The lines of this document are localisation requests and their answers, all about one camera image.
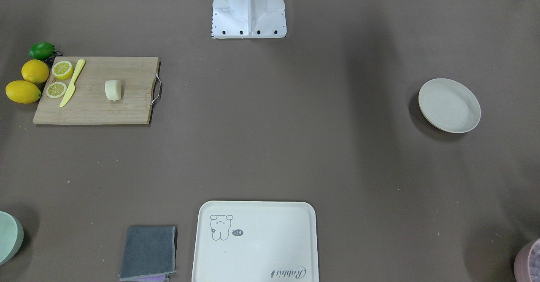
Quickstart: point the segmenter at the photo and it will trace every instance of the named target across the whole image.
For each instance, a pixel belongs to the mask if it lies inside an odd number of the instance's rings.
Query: cutting board handle
[[[154,104],[158,101],[158,99],[162,97],[162,88],[163,88],[163,85],[162,85],[162,80],[160,80],[158,73],[156,73],[156,79],[157,79],[158,82],[159,82],[159,90],[158,90],[158,96],[155,97],[155,98],[152,100],[152,102],[150,102],[150,105],[152,105],[152,106],[154,106]]]

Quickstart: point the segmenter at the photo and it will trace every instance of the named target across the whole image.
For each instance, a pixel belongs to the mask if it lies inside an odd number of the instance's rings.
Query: cartoon animal drawing
[[[210,228],[212,229],[212,239],[226,240],[229,237],[229,228],[231,228],[232,215],[211,215]]]

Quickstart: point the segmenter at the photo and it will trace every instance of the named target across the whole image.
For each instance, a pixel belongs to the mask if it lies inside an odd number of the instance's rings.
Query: gray towel
[[[130,226],[127,229],[120,281],[173,273],[175,226]]]

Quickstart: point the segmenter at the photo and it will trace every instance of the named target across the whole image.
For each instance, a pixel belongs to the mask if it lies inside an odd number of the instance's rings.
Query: wooden cutting board
[[[77,60],[86,64],[75,83],[75,93],[70,101],[60,107],[60,98],[47,97],[46,92],[39,100],[34,124],[149,124],[152,112],[152,97],[158,57],[56,57],[54,62],[70,61],[73,67]],[[120,80],[122,98],[109,101],[105,96],[105,82]],[[44,89],[56,82],[52,73]],[[71,78],[63,82],[69,85]]]

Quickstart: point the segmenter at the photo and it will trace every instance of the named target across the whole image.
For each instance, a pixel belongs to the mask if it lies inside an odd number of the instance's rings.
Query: yellow knife
[[[70,98],[75,93],[75,81],[79,77],[79,73],[81,73],[81,70],[83,70],[84,63],[86,63],[85,60],[80,59],[77,61],[77,65],[75,66],[75,71],[73,71],[73,76],[71,76],[71,82],[69,82],[69,85],[67,86],[66,94],[64,94],[64,98],[60,102],[60,107],[64,107]]]

